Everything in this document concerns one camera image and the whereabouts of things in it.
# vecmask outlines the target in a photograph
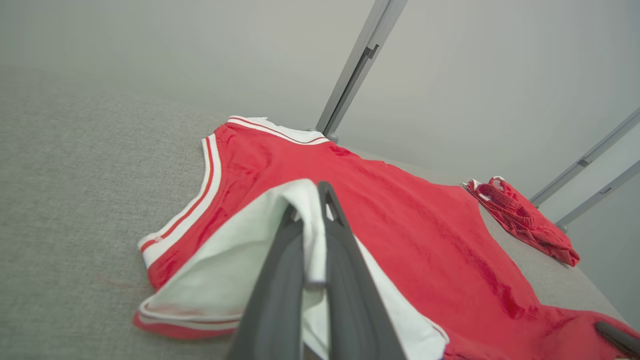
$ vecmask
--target red garment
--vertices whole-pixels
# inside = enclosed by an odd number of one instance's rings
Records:
[[[203,200],[210,204],[197,219],[189,219],[187,208],[164,229],[179,238],[151,254],[153,286],[166,283],[227,219],[267,189],[309,178],[333,185],[354,234],[404,297],[444,328],[451,339],[446,359],[614,359],[618,351],[593,328],[598,321],[640,337],[605,315],[540,304],[460,186],[432,184],[324,138],[294,139],[287,130],[233,117],[211,142],[207,138],[211,167],[201,199],[211,192],[214,197]],[[176,225],[183,221],[191,221],[186,230]],[[166,241],[146,240],[145,260]]]
[[[494,180],[502,189],[493,184]],[[509,234],[567,265],[575,266],[580,261],[569,237],[503,178],[493,177],[488,184],[477,187],[469,181],[467,190]]]

